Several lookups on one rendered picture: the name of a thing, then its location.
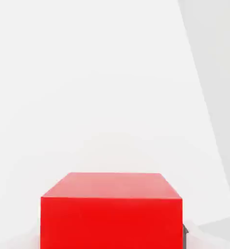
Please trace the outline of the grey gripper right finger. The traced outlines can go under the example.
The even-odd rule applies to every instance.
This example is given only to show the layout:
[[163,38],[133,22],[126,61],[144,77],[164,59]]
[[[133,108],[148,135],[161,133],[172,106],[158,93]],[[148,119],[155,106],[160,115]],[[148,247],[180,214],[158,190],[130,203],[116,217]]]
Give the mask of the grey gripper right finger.
[[184,222],[186,249],[209,249],[205,234],[192,221]]

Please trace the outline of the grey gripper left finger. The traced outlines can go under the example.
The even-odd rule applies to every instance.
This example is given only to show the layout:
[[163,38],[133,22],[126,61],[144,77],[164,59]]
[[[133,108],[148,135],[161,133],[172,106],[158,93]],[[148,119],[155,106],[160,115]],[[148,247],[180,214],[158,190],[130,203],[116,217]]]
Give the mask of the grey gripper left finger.
[[22,236],[21,249],[40,249],[39,227],[32,228]]

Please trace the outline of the small red cube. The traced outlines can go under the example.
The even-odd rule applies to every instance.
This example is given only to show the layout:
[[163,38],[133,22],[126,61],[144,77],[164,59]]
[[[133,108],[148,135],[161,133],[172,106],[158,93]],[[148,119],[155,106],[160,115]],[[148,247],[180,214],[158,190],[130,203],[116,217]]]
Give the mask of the small red cube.
[[159,173],[69,173],[41,197],[40,249],[183,249],[182,198]]

